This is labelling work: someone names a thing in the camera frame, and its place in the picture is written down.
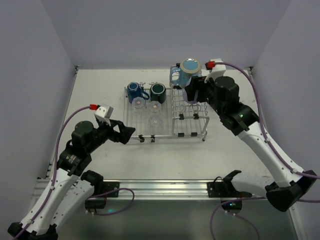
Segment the lavender plastic cup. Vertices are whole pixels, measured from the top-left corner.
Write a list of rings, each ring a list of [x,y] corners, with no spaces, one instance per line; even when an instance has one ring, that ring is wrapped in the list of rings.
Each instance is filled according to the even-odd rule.
[[[197,104],[198,103],[198,89],[193,89],[190,86],[186,86],[182,90],[183,100],[189,104]]]

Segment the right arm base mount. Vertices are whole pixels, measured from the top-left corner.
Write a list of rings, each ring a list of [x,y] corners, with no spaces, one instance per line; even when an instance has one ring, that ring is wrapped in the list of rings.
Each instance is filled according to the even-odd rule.
[[[235,189],[232,184],[233,176],[224,178],[217,176],[213,181],[206,183],[209,198],[241,198],[241,192]],[[222,205],[222,208],[230,213],[238,214],[242,210],[242,202],[231,202]]]

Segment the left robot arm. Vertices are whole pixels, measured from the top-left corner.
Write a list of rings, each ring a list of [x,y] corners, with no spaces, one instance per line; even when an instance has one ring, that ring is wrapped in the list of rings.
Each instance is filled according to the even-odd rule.
[[[107,189],[103,176],[86,168],[98,147],[108,140],[125,145],[135,130],[119,120],[99,121],[98,127],[87,120],[77,123],[41,196],[21,221],[9,226],[8,233],[13,239],[56,240],[59,225],[80,204],[120,191],[120,188]]]

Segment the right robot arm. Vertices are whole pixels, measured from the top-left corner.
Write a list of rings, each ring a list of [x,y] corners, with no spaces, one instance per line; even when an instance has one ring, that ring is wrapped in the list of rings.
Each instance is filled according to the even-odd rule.
[[[265,186],[265,196],[277,210],[287,211],[319,179],[313,170],[296,164],[266,132],[255,111],[240,102],[240,88],[233,78],[193,76],[184,91],[189,101],[208,103],[222,125],[246,143],[266,166],[274,181]]]

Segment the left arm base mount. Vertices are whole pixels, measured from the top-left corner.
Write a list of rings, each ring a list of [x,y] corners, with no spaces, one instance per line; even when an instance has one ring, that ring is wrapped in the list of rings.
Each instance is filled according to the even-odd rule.
[[[105,194],[107,192],[110,192],[112,190],[116,190],[119,188],[120,188],[120,183],[118,181],[103,181],[103,182],[97,183],[94,186],[94,192],[92,196]],[[97,213],[98,212],[97,210],[102,210],[106,207],[108,198],[117,198],[118,196],[119,196],[119,193],[116,191],[98,198],[90,198],[84,202],[84,207],[89,212]]]

